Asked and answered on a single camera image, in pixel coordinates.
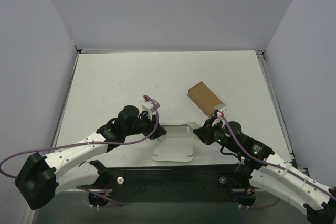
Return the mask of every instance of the brown box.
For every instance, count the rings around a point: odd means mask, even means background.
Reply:
[[[207,117],[214,115],[214,107],[223,102],[201,81],[188,90],[188,97]]]

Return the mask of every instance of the white table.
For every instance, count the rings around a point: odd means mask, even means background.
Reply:
[[[159,101],[161,124],[193,121],[203,125],[207,117],[187,96],[188,89],[200,81],[228,106],[229,120],[239,122],[245,134],[291,161],[254,51],[80,54],[57,146],[84,139],[116,117],[125,105],[135,105],[141,111],[144,94]],[[220,154],[218,144],[206,146],[200,141],[193,144],[191,162],[155,162],[151,156],[156,142],[120,146],[95,159],[106,167],[237,162]]]

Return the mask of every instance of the gray wall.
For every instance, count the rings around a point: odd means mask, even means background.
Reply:
[[[293,0],[266,63],[296,158],[336,186],[336,0]]]
[[[0,0],[0,159],[51,145],[76,50],[50,0]],[[16,175],[25,157],[4,169]],[[25,201],[0,176],[0,222],[21,223]]]
[[[51,0],[77,48],[265,49],[292,0]]]

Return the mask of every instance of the purple cable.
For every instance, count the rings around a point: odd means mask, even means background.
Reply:
[[[129,142],[129,143],[115,143],[115,142],[89,142],[89,143],[94,143],[94,144],[110,144],[110,145],[130,145],[130,144],[137,144],[137,143],[140,143],[140,142],[142,142],[142,141],[144,141],[146,139],[149,139],[155,133],[156,129],[158,128],[158,125],[159,125],[159,113],[157,111],[157,107],[155,106],[154,101],[148,95],[144,95],[143,97],[145,99],[147,98],[147,99],[149,99],[151,101],[151,103],[154,106],[155,112],[156,112],[155,126],[154,126],[154,129],[152,130],[152,132],[148,136],[146,136],[146,137],[144,137],[144,138],[142,138],[140,140],[137,140],[137,141],[134,141],[134,142]],[[6,177],[9,177],[9,178],[16,178],[16,176],[8,174],[8,173],[6,173],[6,172],[4,172],[2,170],[2,165],[6,161],[8,161],[8,160],[10,160],[10,159],[12,159],[14,157],[17,157],[17,156],[20,156],[20,155],[24,155],[24,154],[28,154],[28,153],[33,153],[33,152],[50,152],[50,151],[56,151],[56,150],[64,149],[64,148],[83,146],[83,145],[87,145],[87,144],[88,143],[85,142],[85,143],[69,144],[69,145],[64,145],[64,146],[59,146],[59,147],[41,148],[41,149],[34,149],[34,150],[24,151],[24,152],[18,152],[18,153],[15,153],[15,154],[13,154],[13,155],[5,158],[4,160],[2,160],[0,162],[0,173],[3,174],[3,175],[5,175]]]
[[[116,204],[116,205],[112,205],[112,206],[99,206],[99,207],[122,207],[122,204],[120,202],[117,202],[114,199],[110,199],[110,198],[108,198],[108,197],[106,197],[104,195],[101,195],[101,194],[99,194],[99,193],[97,193],[95,191],[91,191],[91,190],[86,189],[86,188],[81,187],[81,186],[78,186],[76,188],[79,189],[79,190],[87,191],[90,194],[96,195],[96,196],[98,196],[100,198],[103,198],[105,200],[108,200],[109,202],[112,202],[112,203]]]
[[[226,120],[226,118],[222,115],[222,119],[225,121],[225,124],[227,125],[227,128],[229,129],[230,131],[230,134],[231,136],[233,137],[234,141],[236,142],[236,144],[238,145],[238,147],[244,152],[244,154],[246,156],[248,156],[250,159],[254,160],[255,162],[257,163],[260,163],[262,165],[270,165],[270,166],[273,166],[273,167],[276,167],[278,169],[281,169],[281,170],[285,170],[284,167],[280,166],[280,165],[276,165],[276,164],[272,164],[272,163],[269,163],[269,162],[265,162],[265,161],[262,161],[260,159],[257,159],[255,157],[253,157],[251,154],[249,154],[247,152],[247,150],[244,149],[244,147],[240,144],[240,142],[238,141],[238,139],[236,138],[235,134],[233,133],[233,130],[229,124],[229,122]],[[294,177],[298,178],[299,180],[301,181],[304,181],[304,178],[302,178],[300,175],[292,172],[291,170],[287,170],[288,173],[290,173],[291,175],[293,175]],[[327,192],[326,190],[324,190],[323,188],[315,185],[314,183],[310,182],[310,181],[306,181],[306,183],[314,188],[316,188],[317,190],[321,191],[322,193],[326,194],[327,196],[329,196],[330,198],[332,198],[333,200],[336,201],[336,197],[331,195],[331,193]]]
[[[237,194],[235,197],[234,197],[234,201],[237,201],[237,199],[239,198],[239,195]],[[247,207],[247,206],[244,206],[242,204],[240,204],[241,207],[244,207],[248,210],[263,210],[263,209],[267,209],[267,208],[270,208],[270,207],[273,207],[273,206],[276,206],[277,204],[279,204],[279,202],[281,201],[281,199],[277,199],[275,202],[273,202],[272,204],[269,204],[269,205],[266,205],[266,206],[261,206],[261,207]]]

